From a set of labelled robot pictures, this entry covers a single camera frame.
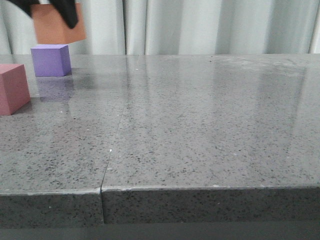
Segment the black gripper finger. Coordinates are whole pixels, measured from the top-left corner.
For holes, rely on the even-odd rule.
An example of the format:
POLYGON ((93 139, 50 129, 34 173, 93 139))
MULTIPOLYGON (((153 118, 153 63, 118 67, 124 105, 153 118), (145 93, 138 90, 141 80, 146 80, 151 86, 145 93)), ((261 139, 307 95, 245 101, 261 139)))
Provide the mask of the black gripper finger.
POLYGON ((30 18, 32 17, 31 6, 40 4, 39 0, 8 0, 10 3, 14 4, 25 12, 30 18))
POLYGON ((78 23, 78 15, 75 0, 50 0, 59 12, 69 29, 73 29, 78 23))

